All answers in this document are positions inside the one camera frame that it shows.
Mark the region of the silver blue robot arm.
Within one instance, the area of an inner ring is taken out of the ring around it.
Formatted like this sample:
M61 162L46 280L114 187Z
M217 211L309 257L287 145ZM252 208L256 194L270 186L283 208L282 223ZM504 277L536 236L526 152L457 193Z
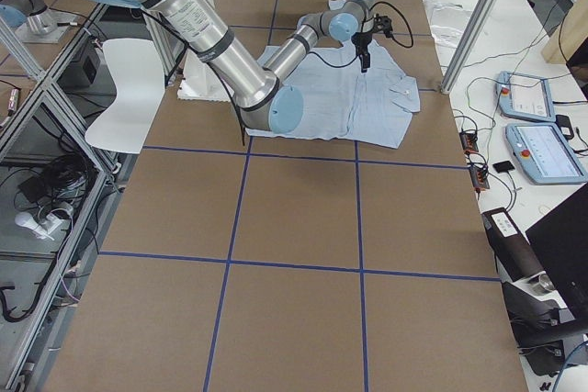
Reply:
M370 10L375 0L346 0L337 10L304 16L270 59L259 64L209 0L91 1L161 14L178 37L233 90L233 105L242 125L278 134L291 132L302 119L302 94L284 82L318 40L352 40L360 45L358 56L364 57L369 36L376 30Z

